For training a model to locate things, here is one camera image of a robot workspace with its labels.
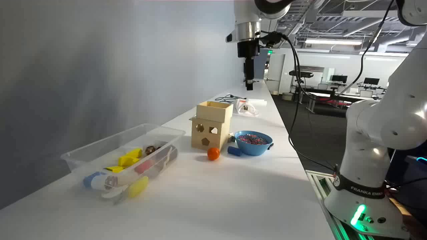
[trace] gray carpet floor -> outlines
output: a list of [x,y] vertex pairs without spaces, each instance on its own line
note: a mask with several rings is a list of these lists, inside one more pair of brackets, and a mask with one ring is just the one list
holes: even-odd
[[[281,95],[273,95],[272,97],[289,132],[296,103],[282,100]],[[316,114],[309,114],[305,107],[307,107],[306,102],[298,107],[296,123],[291,133],[295,148],[307,157],[324,165],[341,164],[345,150],[347,126],[345,110],[316,104]],[[301,155],[299,157],[306,170],[332,173],[329,169],[317,165]]]

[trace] blue bowl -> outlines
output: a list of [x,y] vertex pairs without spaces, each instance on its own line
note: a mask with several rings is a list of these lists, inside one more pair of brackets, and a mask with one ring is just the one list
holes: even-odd
[[[267,140],[267,144],[256,145],[256,144],[245,143],[239,140],[239,136],[246,135],[246,134],[252,134],[252,135],[257,135],[259,137],[262,137],[265,140]],[[268,135],[265,135],[260,132],[254,132],[254,131],[239,131],[234,134],[234,137],[236,138],[236,142],[237,142],[237,145],[239,146],[239,149],[243,153],[248,155],[253,155],[253,156],[259,156],[263,154],[267,150],[267,148],[273,143],[273,139]]]

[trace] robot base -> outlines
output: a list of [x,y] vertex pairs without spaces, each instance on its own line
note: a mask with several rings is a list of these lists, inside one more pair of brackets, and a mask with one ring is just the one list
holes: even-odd
[[360,234],[409,239],[402,214],[387,197],[369,199],[333,188],[325,199],[325,206],[332,215]]

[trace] orange ball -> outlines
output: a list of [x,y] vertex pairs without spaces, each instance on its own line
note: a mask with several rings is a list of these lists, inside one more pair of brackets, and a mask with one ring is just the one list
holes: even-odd
[[217,158],[219,158],[219,148],[217,148],[217,147],[211,147],[208,150],[208,159],[211,160],[211,161],[214,161]]

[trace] yellow foam piece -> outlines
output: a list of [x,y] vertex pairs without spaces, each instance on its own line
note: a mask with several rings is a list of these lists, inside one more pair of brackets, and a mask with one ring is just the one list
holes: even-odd
[[106,170],[109,170],[109,171],[112,171],[112,172],[114,172],[114,173],[120,173],[121,171],[123,171],[123,169],[125,169],[124,167],[122,167],[122,166],[112,166],[112,167],[106,167],[106,168],[104,168],[104,169],[106,169]]
[[119,166],[129,167],[139,161],[139,158],[130,157],[128,155],[119,158]]
[[142,149],[135,148],[134,150],[126,153],[126,156],[133,157],[133,158],[140,158],[142,156]]
[[148,177],[144,176],[138,179],[136,182],[132,183],[128,188],[129,198],[134,198],[138,196],[142,191],[144,191],[147,188],[148,181],[149,181]]

